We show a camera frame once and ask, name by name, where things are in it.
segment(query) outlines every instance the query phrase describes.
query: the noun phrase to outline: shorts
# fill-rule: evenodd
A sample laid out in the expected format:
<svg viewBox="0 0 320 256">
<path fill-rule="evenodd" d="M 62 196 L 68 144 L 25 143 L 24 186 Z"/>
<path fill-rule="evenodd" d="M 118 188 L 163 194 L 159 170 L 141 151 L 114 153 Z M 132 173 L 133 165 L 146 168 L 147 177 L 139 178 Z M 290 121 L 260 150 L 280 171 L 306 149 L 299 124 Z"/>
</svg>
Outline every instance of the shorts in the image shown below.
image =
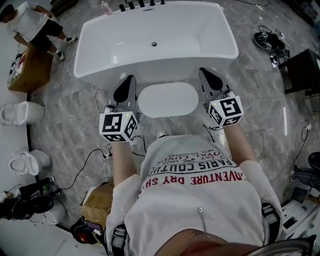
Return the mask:
<svg viewBox="0 0 320 256">
<path fill-rule="evenodd" d="M 38 34 L 36 34 L 36 36 L 30 41 L 30 43 L 42 51 L 47 52 L 49 51 L 52 42 L 46 35 L 57 37 L 61 34 L 63 29 L 64 28 L 58 23 L 48 19 Z"/>
</svg>

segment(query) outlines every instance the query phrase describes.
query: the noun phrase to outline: white freestanding bathtub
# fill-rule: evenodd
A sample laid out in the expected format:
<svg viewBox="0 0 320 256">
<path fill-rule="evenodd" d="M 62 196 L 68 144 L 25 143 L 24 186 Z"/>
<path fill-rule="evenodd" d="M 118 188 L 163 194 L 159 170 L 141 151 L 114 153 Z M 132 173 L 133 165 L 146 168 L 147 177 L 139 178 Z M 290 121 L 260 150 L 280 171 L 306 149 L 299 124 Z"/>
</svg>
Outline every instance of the white freestanding bathtub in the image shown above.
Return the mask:
<svg viewBox="0 0 320 256">
<path fill-rule="evenodd" d="M 218 4 L 172 1 L 84 23 L 73 73 L 110 89 L 127 75 L 138 84 L 197 78 L 199 68 L 225 69 L 238 54 Z"/>
</svg>

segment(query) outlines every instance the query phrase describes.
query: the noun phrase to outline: fiducial marker cube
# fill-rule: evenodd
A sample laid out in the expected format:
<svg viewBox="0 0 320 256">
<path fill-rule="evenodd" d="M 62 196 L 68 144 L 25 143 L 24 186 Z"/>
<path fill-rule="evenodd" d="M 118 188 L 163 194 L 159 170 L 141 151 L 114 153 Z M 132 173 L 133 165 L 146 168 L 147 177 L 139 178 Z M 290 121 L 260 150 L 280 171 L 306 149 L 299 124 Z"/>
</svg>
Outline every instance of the fiducial marker cube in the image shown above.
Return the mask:
<svg viewBox="0 0 320 256">
<path fill-rule="evenodd" d="M 129 142 L 138 121 L 133 112 L 100 114 L 99 134 L 108 142 Z"/>
<path fill-rule="evenodd" d="M 210 101 L 209 115 L 216 122 L 214 127 L 226 127 L 237 124 L 244 115 L 239 96 Z"/>
</svg>

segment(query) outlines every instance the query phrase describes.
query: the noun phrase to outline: strap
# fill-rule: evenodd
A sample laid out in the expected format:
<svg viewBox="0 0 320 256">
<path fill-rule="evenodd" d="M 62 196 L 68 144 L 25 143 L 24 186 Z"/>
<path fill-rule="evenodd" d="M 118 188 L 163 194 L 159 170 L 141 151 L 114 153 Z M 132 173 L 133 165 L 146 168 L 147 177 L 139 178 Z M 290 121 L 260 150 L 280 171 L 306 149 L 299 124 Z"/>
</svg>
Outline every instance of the strap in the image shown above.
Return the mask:
<svg viewBox="0 0 320 256">
<path fill-rule="evenodd" d="M 280 216 L 276 212 L 274 206 L 267 202 L 262 203 L 261 212 L 262 212 L 264 221 L 267 223 L 266 228 L 268 228 L 268 230 L 266 231 L 266 233 L 269 236 L 267 244 L 272 244 L 278 238 L 278 234 L 280 231 L 280 224 L 281 224 Z"/>
<path fill-rule="evenodd" d="M 117 226 L 112 235 L 111 246 L 114 256 L 125 256 L 125 242 L 127 237 L 127 228 L 125 224 Z"/>
</svg>

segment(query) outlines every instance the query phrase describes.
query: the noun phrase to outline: gray tile floor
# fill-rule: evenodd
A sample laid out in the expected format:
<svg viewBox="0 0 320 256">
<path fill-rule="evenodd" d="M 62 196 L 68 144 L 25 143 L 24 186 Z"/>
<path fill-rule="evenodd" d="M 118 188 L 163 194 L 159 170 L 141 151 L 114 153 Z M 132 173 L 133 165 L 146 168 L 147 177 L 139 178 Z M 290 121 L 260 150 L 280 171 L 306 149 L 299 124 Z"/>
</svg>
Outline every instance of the gray tile floor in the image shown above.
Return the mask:
<svg viewBox="0 0 320 256">
<path fill-rule="evenodd" d="M 79 35 L 84 22 L 103 14 L 98 2 L 79 0 L 74 8 L 64 13 L 60 24 L 65 31 Z M 314 49 L 313 44 L 319 46 L 318 39 L 313 29 L 281 0 L 272 0 L 263 14 L 259 14 L 257 7 L 235 0 L 212 2 L 224 7 L 239 48 L 239 57 L 222 73 L 241 98 L 245 113 L 241 125 L 276 194 L 284 202 L 291 196 L 286 190 L 289 173 L 302 145 L 301 130 L 307 123 L 313 127 L 298 163 L 307 165 L 307 156 L 320 150 L 319 117 L 309 115 L 308 101 L 303 92 L 284 95 L 280 71 L 272 68 L 268 54 L 253 44 L 252 36 L 259 31 L 258 25 L 279 29 L 285 34 L 292 56 L 307 48 Z M 115 10 L 118 4 L 120 2 L 112 2 L 110 6 Z M 45 116 L 39 123 L 31 125 L 33 148 L 46 152 L 52 160 L 52 166 L 44 170 L 41 177 L 54 175 L 57 186 L 61 188 L 72 184 L 91 150 L 108 150 L 105 140 L 99 135 L 99 116 L 92 87 L 73 75 L 76 50 L 77 43 L 69 45 L 65 48 L 66 60 L 59 62 L 55 59 L 50 82 L 37 91 L 34 99 L 34 102 L 44 105 Z M 196 88 L 199 100 L 203 101 L 200 82 L 187 82 Z M 138 88 L 138 94 L 145 86 Z M 96 94 L 101 112 L 107 93 Z M 145 135 L 147 146 L 156 139 L 160 129 L 174 135 L 201 135 L 209 140 L 203 124 L 209 126 L 210 123 L 208 114 L 199 104 L 192 114 L 186 116 L 152 119 L 142 115 L 135 134 Z M 216 133 L 215 139 L 225 141 L 223 132 Z M 134 141 L 133 148 L 137 153 L 144 153 L 140 139 Z M 134 157 L 139 168 L 143 157 Z M 79 204 L 90 185 L 111 181 L 112 176 L 112 160 L 103 160 L 99 152 L 94 152 L 74 186 L 60 197 L 68 212 L 61 224 L 70 227 L 79 218 Z"/>
</svg>

